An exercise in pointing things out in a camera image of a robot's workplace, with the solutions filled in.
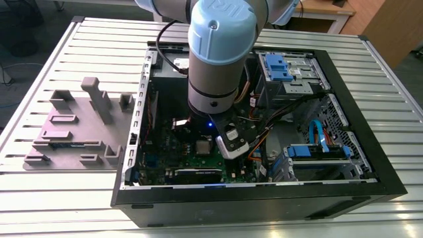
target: gray slot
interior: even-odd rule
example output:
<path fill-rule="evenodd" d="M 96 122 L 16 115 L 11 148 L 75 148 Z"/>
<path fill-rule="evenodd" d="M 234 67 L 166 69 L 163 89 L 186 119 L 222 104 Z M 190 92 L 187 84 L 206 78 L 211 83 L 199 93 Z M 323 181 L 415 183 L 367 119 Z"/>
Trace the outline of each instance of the gray slot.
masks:
<path fill-rule="evenodd" d="M 95 166 L 95 165 L 101 165 L 103 160 L 99 155 L 88 155 L 83 154 L 80 155 L 80 163 L 85 166 Z"/>
<path fill-rule="evenodd" d="M 49 121 L 53 124 L 77 123 L 77 117 L 76 117 L 76 115 L 56 115 L 56 116 L 51 117 Z"/>
<path fill-rule="evenodd" d="M 65 140 L 72 138 L 72 133 L 69 131 L 44 131 L 41 138 Z"/>

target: floor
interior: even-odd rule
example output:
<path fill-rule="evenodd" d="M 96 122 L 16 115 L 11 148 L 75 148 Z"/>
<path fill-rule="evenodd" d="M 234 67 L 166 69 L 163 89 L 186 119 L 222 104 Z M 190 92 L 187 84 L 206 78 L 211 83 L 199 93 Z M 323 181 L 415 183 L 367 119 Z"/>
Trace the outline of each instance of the floor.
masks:
<path fill-rule="evenodd" d="M 4 66 L 15 63 L 31 62 L 44 63 L 68 27 L 73 16 L 89 16 L 100 18 L 115 18 L 128 20 L 152 20 L 152 14 L 134 6 L 103 5 L 67 2 L 63 12 L 57 12 L 51 1 L 37 0 L 45 23 L 33 28 L 36 40 L 40 45 L 37 54 L 16 58 L 9 55 L 0 46 L 0 62 Z M 36 65 L 21 65 L 7 69 L 7 73 L 16 80 L 11 87 L 0 84 L 0 131 L 16 110 L 16 106 L 4 107 L 21 101 L 25 92 L 37 76 L 41 67 Z M 394 70 L 411 95 L 423 106 L 423 59 L 416 59 L 412 54 L 404 59 Z"/>

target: blue clip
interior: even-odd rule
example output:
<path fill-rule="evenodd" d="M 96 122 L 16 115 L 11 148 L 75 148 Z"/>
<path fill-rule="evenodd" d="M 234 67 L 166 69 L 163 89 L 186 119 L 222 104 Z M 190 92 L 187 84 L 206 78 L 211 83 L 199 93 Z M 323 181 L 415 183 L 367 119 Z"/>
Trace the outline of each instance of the blue clip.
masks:
<path fill-rule="evenodd" d="M 311 153 L 310 153 L 310 149 L 307 145 L 295 145 L 294 147 L 294 151 L 295 151 L 295 155 L 299 157 L 311 157 Z"/>
<path fill-rule="evenodd" d="M 308 126 L 308 139 L 310 139 L 310 143 L 314 143 L 315 141 L 315 136 L 314 136 L 314 129 L 315 126 L 318 127 L 318 133 L 319 133 L 319 144 L 322 145 L 323 148 L 323 152 L 330 152 L 330 148 L 326 145 L 326 139 L 324 139 L 324 133 L 323 133 L 323 126 L 319 120 L 312 120 L 310 122 L 310 126 Z"/>
<path fill-rule="evenodd" d="M 295 150 L 294 150 L 292 146 L 287 147 L 286 150 L 287 150 L 287 152 L 288 152 L 288 156 L 290 156 L 290 157 L 294 157 L 294 156 L 295 156 Z"/>
<path fill-rule="evenodd" d="M 343 150 L 344 150 L 344 153 L 346 153 L 346 158 L 350 159 L 350 157 L 351 157 L 350 147 L 344 145 L 344 146 L 343 146 Z"/>

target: metal frame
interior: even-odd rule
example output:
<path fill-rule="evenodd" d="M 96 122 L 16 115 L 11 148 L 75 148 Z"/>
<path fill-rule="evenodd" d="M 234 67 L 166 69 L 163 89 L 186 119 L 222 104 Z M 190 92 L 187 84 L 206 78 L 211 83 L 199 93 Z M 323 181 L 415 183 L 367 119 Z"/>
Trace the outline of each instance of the metal frame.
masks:
<path fill-rule="evenodd" d="M 147 238 L 168 234 L 175 237 L 251 238 L 319 234 L 330 238 L 338 234 L 346 238 L 380 234 L 396 238 L 422 236 L 423 123 L 410 100 L 399 94 L 400 89 L 384 72 L 388 67 L 378 63 L 356 36 L 264 30 L 256 46 L 312 48 L 330 53 L 408 191 L 394 201 L 371 204 L 331 220 L 140 230 L 124 213 L 109 207 L 115 171 L 45 173 L 23 170 L 23 157 L 7 155 L 20 154 L 31 148 L 27 141 L 40 132 L 37 126 L 47 116 L 32 112 L 45 113 L 52 106 L 37 101 L 48 100 L 48 90 L 75 88 L 80 83 L 69 80 L 85 75 L 81 71 L 87 69 L 97 72 L 88 74 L 99 74 L 104 90 L 136 92 L 147 41 L 155 39 L 164 24 L 99 18 L 85 18 L 77 27 L 72 23 L 64 36 L 67 45 L 61 40 L 53 51 L 56 60 L 43 69 L 45 76 L 40 74 L 41 82 L 36 82 L 40 85 L 31 88 L 36 92 L 28 92 L 25 105 L 20 106 L 7 126 L 9 129 L 0 136 L 0 233 L 59 238 L 116 234 Z M 187 42 L 187 30 L 186 25 L 175 24 L 171 32 L 164 33 L 164 40 Z"/>

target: black cable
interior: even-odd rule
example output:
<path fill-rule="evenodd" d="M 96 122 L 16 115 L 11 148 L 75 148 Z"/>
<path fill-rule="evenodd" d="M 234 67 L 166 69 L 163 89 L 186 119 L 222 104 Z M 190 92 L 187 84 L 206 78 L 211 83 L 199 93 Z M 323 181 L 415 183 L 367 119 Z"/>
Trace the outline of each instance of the black cable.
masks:
<path fill-rule="evenodd" d="M 164 31 L 167 30 L 167 28 L 170 28 L 178 21 L 174 20 L 171 21 L 166 26 L 164 28 L 160 30 L 159 32 L 159 35 L 158 35 L 158 38 L 156 38 L 156 48 L 158 48 L 158 52 L 159 52 L 159 55 L 162 56 L 162 58 L 164 59 L 164 61 L 172 66 L 172 68 L 183 75 L 188 75 L 188 69 L 187 68 L 179 68 L 174 62 L 164 56 L 164 53 L 162 52 L 162 49 L 159 47 L 159 43 L 160 43 L 160 38 L 162 38 L 162 35 L 164 33 Z"/>
<path fill-rule="evenodd" d="M 4 67 L 3 64 L 0 62 L 0 68 L 1 68 L 1 79 L 3 79 L 3 83 L 7 87 L 12 86 L 12 84 L 15 83 L 15 79 L 11 78 L 9 82 L 5 82 L 5 76 L 4 76 Z"/>
<path fill-rule="evenodd" d="M 302 7 L 302 10 L 300 10 L 300 13 L 299 13 L 299 18 L 303 18 L 303 16 L 304 16 L 304 5 L 303 5 L 302 0 L 299 0 L 299 4 L 300 4 L 300 7 Z"/>
<path fill-rule="evenodd" d="M 266 140 L 262 142 L 260 145 L 260 152 L 262 152 L 262 165 L 267 171 L 266 176 L 264 176 L 264 181 L 260 182 L 268 182 L 270 178 L 270 160 L 267 158 L 267 151 L 266 151 Z"/>
<path fill-rule="evenodd" d="M 327 95 L 326 93 L 316 93 L 314 95 L 307 95 L 296 99 L 292 103 L 290 103 L 287 106 L 284 106 L 283 108 L 275 111 L 275 113 L 271 115 L 271 117 L 266 121 L 266 126 L 270 126 L 275 122 L 275 120 L 278 120 L 280 117 L 291 113 L 304 102 L 312 99 L 323 98 L 326 95 Z"/>

